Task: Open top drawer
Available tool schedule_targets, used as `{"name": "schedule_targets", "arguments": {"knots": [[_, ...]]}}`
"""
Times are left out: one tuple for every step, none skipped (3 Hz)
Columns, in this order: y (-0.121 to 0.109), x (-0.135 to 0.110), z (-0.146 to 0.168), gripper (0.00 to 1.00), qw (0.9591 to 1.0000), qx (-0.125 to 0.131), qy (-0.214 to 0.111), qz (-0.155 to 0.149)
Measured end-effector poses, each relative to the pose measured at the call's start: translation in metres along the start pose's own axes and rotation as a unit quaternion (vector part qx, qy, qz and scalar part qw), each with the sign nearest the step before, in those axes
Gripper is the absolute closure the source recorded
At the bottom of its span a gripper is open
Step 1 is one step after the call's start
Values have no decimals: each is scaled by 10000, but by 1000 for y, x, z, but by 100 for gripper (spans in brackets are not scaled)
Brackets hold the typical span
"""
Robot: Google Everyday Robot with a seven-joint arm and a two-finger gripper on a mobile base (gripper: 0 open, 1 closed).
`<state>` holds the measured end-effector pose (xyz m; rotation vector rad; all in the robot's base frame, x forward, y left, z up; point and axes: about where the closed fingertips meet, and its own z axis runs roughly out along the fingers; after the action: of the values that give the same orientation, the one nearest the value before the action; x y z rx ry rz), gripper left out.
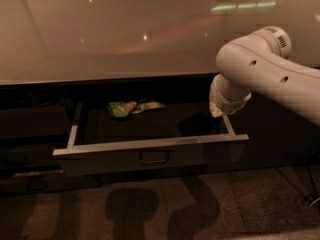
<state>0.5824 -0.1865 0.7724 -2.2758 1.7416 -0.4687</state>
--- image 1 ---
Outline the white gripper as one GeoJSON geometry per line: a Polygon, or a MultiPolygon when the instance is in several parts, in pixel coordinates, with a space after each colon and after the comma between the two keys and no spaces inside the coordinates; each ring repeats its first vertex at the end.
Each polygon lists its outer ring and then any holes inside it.
{"type": "Polygon", "coordinates": [[[213,78],[209,91],[209,111],[212,116],[232,115],[241,110],[251,98],[251,92],[243,89],[222,74],[213,78]]]}

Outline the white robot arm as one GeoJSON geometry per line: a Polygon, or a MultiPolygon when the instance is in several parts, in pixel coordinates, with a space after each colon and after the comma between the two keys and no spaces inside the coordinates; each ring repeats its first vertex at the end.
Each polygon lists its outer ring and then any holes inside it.
{"type": "Polygon", "coordinates": [[[232,115],[256,92],[320,125],[320,70],[288,60],[291,40],[276,26],[225,44],[209,92],[212,116],[232,115]]]}

